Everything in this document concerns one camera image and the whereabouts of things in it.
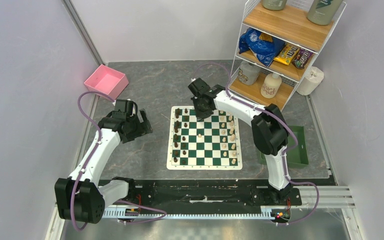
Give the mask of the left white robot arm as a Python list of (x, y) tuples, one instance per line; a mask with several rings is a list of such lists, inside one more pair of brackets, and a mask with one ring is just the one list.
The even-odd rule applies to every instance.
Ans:
[(99, 182), (117, 146), (152, 133), (146, 111), (138, 109), (130, 99), (117, 99), (114, 110), (94, 126), (94, 139), (79, 165), (67, 178), (59, 178), (54, 185), (61, 219), (96, 224), (109, 205), (118, 200), (128, 205), (137, 198), (131, 178), (114, 177), (105, 185), (99, 185)]

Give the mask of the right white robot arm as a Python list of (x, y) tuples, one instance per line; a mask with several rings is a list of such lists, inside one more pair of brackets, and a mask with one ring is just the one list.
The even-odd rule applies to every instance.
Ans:
[(269, 172), (269, 200), (280, 205), (289, 198), (292, 185), (283, 157), (288, 144), (289, 129), (275, 104), (267, 107), (239, 98), (217, 84), (210, 87), (201, 78), (193, 78), (188, 85), (198, 120), (209, 118), (215, 110), (233, 114), (252, 129), (253, 142), (264, 154)]

